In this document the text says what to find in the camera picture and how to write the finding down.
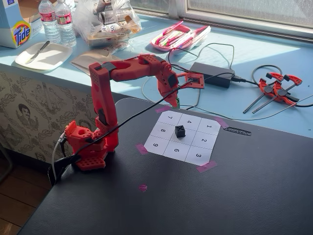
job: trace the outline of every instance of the robotic arm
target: robotic arm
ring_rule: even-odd
[[[93,142],[108,131],[115,128],[117,123],[116,109],[112,97],[110,80],[116,82],[134,80],[145,76],[156,76],[157,88],[160,94],[165,97],[168,93],[178,88],[178,77],[186,74],[177,75],[171,70],[171,65],[162,58],[155,55],[140,55],[124,61],[111,61],[102,65],[94,63],[89,66],[91,77],[91,96],[94,111],[97,114],[95,119],[97,129],[92,132],[88,128],[76,125],[72,121],[65,129],[66,137],[74,152],[87,143]],[[203,75],[186,75],[186,79],[194,78],[188,87],[204,88]],[[168,96],[165,101],[173,107],[178,106],[177,93]],[[104,168],[104,158],[108,152],[113,152],[118,145],[118,130],[110,133],[99,142],[80,151],[81,160],[76,165],[81,170],[92,170]]]

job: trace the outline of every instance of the paper grid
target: paper grid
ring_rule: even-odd
[[[177,138],[175,126],[181,125],[186,136]],[[210,160],[219,131],[220,125],[214,120],[166,111],[157,120],[144,146],[151,153],[204,165]]]

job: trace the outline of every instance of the black cube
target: black cube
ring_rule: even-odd
[[[185,137],[185,128],[184,126],[176,126],[175,127],[175,135],[177,138]]]

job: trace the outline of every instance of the white plate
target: white plate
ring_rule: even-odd
[[[33,70],[52,70],[60,66],[72,54],[72,48],[57,43],[50,43],[43,49],[35,60],[28,65],[25,64],[37,51],[45,44],[45,42],[32,45],[23,51],[16,59],[18,65]]]

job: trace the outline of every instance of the pink tape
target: pink tape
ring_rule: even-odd
[[[140,186],[138,187],[138,189],[139,189],[140,191],[142,191],[142,192],[145,192],[145,191],[148,190],[148,186],[146,186],[145,184],[143,184],[143,185],[140,185]]]
[[[146,155],[148,154],[149,152],[146,150],[145,146],[143,146],[143,144],[141,143],[138,143],[135,145],[136,148],[138,149],[139,153],[141,153],[142,155]]]
[[[172,109],[171,106],[164,106],[163,108],[156,109],[156,113],[159,114],[159,113],[171,110],[171,109]]]
[[[227,125],[227,123],[224,122],[224,120],[221,119],[220,117],[216,117],[216,118],[214,118],[214,119],[215,119],[215,121],[217,121],[217,122],[222,126],[222,128],[227,128],[227,127],[229,127],[229,126]]]
[[[212,168],[214,168],[216,166],[217,166],[217,163],[215,161],[209,161],[207,164],[204,164],[202,166],[198,166],[197,170],[198,170],[199,173],[203,173],[203,172],[205,172],[205,171],[207,171],[209,169],[212,169]]]

